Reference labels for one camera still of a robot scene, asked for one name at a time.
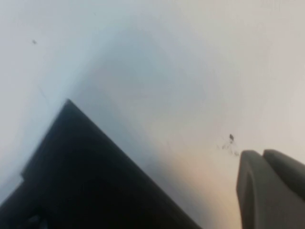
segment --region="black object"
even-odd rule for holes
[[[44,215],[50,229],[199,227],[71,101],[0,208],[12,228]]]
[[[241,155],[237,195],[243,229],[305,228],[305,166],[275,150]]]

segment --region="white surface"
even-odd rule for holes
[[[229,134],[305,162],[304,4],[1,0],[0,183],[70,97],[205,229],[240,228]]]

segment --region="white wall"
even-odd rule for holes
[[[304,4],[1,0],[0,183],[69,97],[196,222],[240,228],[230,151],[305,162]]]

